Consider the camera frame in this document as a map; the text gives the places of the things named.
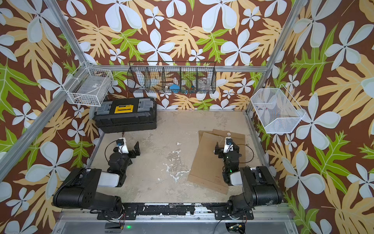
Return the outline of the brown kraft file bag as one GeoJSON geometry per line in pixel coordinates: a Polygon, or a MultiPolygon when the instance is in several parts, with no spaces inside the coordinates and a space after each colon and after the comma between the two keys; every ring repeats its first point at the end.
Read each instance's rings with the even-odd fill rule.
{"type": "Polygon", "coordinates": [[[223,147],[225,138],[203,133],[188,176],[189,182],[222,194],[228,193],[222,175],[224,162],[214,154],[216,144],[223,147]]]}

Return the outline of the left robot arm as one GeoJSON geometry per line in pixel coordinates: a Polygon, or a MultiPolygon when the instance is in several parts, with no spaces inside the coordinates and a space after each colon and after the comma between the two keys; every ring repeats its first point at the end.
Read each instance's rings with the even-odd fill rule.
{"type": "Polygon", "coordinates": [[[128,150],[125,139],[117,139],[114,152],[108,160],[107,171],[86,168],[73,170],[53,195],[53,205],[64,209],[121,212],[121,199],[100,193],[97,188],[122,187],[127,178],[128,166],[140,154],[139,142],[133,150],[128,150]]]}

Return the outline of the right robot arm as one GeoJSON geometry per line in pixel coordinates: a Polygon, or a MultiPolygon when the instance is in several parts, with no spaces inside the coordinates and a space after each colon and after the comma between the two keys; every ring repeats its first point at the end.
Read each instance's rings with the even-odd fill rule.
{"type": "Polygon", "coordinates": [[[227,202],[230,215],[251,212],[257,206],[279,205],[283,201],[281,190],[266,166],[241,167],[240,144],[226,138],[224,147],[216,144],[214,154],[223,160],[223,180],[229,186],[241,186],[242,193],[231,196],[227,202]]]}

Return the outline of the black toolbox yellow latch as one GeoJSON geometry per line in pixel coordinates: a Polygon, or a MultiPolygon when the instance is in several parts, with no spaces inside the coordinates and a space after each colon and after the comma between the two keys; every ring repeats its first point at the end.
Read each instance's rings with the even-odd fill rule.
{"type": "Polygon", "coordinates": [[[105,134],[157,128],[157,107],[153,98],[125,98],[105,101],[93,116],[105,134]]]}

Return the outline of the white mesh basket right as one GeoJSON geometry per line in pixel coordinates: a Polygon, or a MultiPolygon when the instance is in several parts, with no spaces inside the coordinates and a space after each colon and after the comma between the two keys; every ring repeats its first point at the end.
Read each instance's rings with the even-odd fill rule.
{"type": "Polygon", "coordinates": [[[251,103],[267,134],[290,134],[306,114],[287,91],[280,88],[261,88],[251,103]]]}

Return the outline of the blue object in basket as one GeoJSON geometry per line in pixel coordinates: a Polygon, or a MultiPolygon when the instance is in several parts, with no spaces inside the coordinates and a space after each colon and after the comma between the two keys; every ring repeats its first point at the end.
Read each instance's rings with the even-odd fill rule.
{"type": "Polygon", "coordinates": [[[170,89],[173,93],[179,93],[179,92],[180,92],[180,86],[179,86],[179,85],[176,85],[176,84],[173,84],[172,86],[170,86],[169,89],[170,89]]]}

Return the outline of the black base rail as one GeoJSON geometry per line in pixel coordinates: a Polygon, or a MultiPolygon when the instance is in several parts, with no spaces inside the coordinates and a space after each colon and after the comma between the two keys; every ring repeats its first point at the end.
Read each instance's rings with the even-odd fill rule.
{"type": "Polygon", "coordinates": [[[230,203],[123,203],[108,211],[99,211],[99,220],[136,220],[140,216],[187,216],[213,215],[216,220],[245,219],[253,220],[250,208],[234,211],[230,203]]]}

